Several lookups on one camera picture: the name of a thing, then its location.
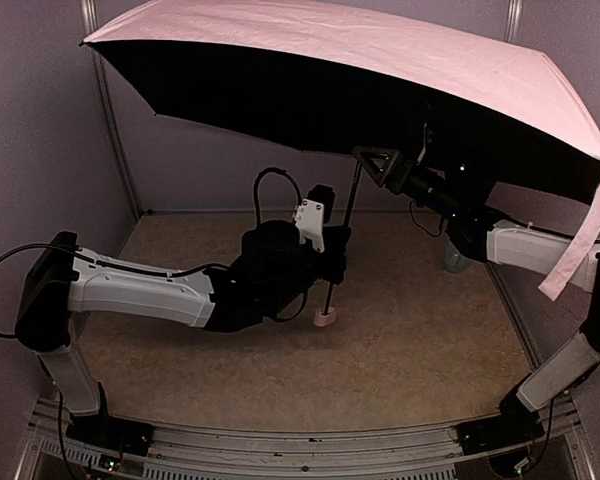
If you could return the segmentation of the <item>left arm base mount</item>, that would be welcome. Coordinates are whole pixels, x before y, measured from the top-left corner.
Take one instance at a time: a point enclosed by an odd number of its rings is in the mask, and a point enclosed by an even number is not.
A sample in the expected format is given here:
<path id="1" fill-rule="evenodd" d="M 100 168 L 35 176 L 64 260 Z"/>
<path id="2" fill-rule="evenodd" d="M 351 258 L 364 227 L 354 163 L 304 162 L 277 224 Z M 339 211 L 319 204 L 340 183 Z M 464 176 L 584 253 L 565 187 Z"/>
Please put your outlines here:
<path id="1" fill-rule="evenodd" d="M 155 428 L 148 423 L 118 417 L 72 417 L 66 435 L 72 440 L 123 454 L 146 457 Z"/>

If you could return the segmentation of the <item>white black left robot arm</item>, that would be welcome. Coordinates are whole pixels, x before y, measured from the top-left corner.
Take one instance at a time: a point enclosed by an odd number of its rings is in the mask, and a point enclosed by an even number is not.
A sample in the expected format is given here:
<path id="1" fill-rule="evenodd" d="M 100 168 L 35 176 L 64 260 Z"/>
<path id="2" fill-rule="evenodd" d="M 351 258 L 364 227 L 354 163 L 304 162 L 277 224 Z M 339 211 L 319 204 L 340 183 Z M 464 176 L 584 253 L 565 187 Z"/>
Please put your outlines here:
<path id="1" fill-rule="evenodd" d="M 29 270 L 15 325 L 17 340 L 40 358 L 75 417 L 105 412 L 106 395 L 76 347 L 74 314 L 113 312 L 158 318 L 210 332 L 235 333 L 305 302 L 320 280 L 338 285 L 346 271 L 347 226 L 317 239 L 297 224 L 267 221 L 247 231 L 230 265 L 189 270 L 121 261 L 82 249 L 63 231 Z"/>

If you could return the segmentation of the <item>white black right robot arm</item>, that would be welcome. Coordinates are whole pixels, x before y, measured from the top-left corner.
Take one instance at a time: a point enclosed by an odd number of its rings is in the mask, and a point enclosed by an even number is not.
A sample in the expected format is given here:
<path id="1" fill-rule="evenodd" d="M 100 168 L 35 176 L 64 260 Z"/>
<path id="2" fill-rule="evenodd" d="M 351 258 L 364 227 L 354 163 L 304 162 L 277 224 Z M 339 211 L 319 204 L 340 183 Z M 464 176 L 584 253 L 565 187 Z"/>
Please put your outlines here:
<path id="1" fill-rule="evenodd" d="M 536 412 L 600 364 L 600 185 L 579 230 L 567 238 L 487 206 L 488 182 L 464 180 L 463 165 L 438 174 L 394 149 L 357 147 L 353 155 L 376 185 L 446 220 L 449 240 L 462 256 L 536 273 L 539 291 L 550 300 L 569 285 L 590 294 L 576 333 L 512 390 L 502 408 Z"/>

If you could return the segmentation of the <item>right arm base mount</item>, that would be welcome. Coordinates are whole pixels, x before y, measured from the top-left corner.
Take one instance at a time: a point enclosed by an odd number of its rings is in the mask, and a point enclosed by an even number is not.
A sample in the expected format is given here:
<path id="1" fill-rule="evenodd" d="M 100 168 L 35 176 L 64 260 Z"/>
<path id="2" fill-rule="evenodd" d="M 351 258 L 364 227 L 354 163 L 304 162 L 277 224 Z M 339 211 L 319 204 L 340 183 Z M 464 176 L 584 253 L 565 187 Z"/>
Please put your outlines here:
<path id="1" fill-rule="evenodd" d="M 544 427 L 536 411 L 511 397 L 500 402 L 498 415 L 462 422 L 456 432 L 463 454 L 473 455 L 538 439 Z"/>

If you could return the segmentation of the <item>pink folding umbrella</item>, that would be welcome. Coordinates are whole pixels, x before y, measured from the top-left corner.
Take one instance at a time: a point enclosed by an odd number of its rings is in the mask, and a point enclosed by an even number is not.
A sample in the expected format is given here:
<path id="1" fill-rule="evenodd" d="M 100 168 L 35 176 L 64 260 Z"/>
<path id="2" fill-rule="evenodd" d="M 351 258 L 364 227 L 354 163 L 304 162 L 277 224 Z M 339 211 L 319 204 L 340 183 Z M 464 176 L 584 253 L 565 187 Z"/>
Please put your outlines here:
<path id="1" fill-rule="evenodd" d="M 600 130 L 544 53 L 320 1 L 150 1 L 84 39 L 159 115 L 412 158 L 467 257 L 600 297 Z"/>

